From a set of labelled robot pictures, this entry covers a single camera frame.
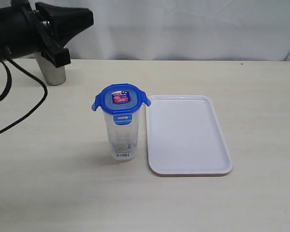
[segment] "white backdrop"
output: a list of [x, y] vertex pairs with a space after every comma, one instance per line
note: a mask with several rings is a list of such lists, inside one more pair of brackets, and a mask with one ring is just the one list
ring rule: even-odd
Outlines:
[[40, 1], [94, 12], [73, 58], [290, 60], [290, 0]]

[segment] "clear plastic container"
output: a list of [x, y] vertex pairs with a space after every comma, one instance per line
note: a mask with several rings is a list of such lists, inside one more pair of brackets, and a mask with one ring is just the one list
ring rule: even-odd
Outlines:
[[92, 110], [101, 106], [111, 154], [117, 161], [133, 159], [137, 153], [140, 108], [151, 105], [146, 94], [130, 84], [106, 87], [96, 96]]

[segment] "blue lid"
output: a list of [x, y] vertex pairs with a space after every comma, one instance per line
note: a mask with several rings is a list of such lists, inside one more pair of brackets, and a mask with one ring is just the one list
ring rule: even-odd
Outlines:
[[151, 105], [146, 93], [130, 84], [115, 84], [106, 87], [96, 96], [92, 110], [99, 106], [110, 115], [132, 114], [138, 111], [142, 104]]

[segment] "metal cylinder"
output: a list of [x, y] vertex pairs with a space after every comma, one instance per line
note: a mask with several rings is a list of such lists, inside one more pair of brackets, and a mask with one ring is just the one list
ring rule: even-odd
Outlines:
[[56, 68], [51, 62], [42, 57], [39, 53], [35, 54], [35, 59], [41, 69], [46, 83], [50, 86], [62, 85], [67, 77], [65, 67]]

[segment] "black cable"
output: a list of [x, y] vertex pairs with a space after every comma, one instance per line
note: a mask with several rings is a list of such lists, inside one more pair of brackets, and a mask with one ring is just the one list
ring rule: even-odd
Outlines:
[[[15, 121], [14, 123], [10, 124], [9, 126], [3, 128], [2, 130], [0, 130], [0, 134], [6, 132], [7, 130], [11, 129], [12, 127], [16, 126], [17, 124], [19, 124], [20, 122], [24, 121], [26, 118], [28, 118], [30, 115], [32, 115], [32, 113], [34, 111], [36, 111], [41, 105], [42, 103], [46, 100], [47, 95], [48, 95], [48, 90], [46, 87], [46, 84], [44, 84], [43, 81], [41, 81], [39, 78], [37, 78], [35, 75], [29, 73], [27, 70], [25, 70], [24, 68], [22, 68], [21, 66], [19, 66], [17, 63], [15, 63], [12, 59], [7, 58], [6, 59], [8, 62], [10, 62], [14, 67], [16, 67], [17, 69], [19, 69], [21, 72], [23, 72], [24, 74], [26, 74], [27, 76], [31, 77], [33, 80], [35, 80], [36, 82], [38, 82], [42, 88], [44, 89], [44, 95], [42, 97], [42, 99], [27, 113], [25, 114], [23, 117], [21, 117], [20, 119], [18, 119], [17, 121]], [[1, 63], [4, 65], [6, 71], [7, 71], [7, 75], [11, 76], [12, 79], [12, 75], [11, 72], [9, 70], [9, 68], [3, 63], [3, 61], [1, 61]]]
[[2, 61], [0, 61], [0, 63], [5, 67], [6, 70], [6, 74], [7, 74], [7, 81], [6, 81], [6, 86], [3, 90], [3, 92], [0, 95], [0, 101], [2, 101], [3, 99], [5, 99], [5, 97], [9, 94], [11, 87], [12, 87], [12, 75], [11, 72], [8, 68], [8, 66], [6, 66], [6, 64]]

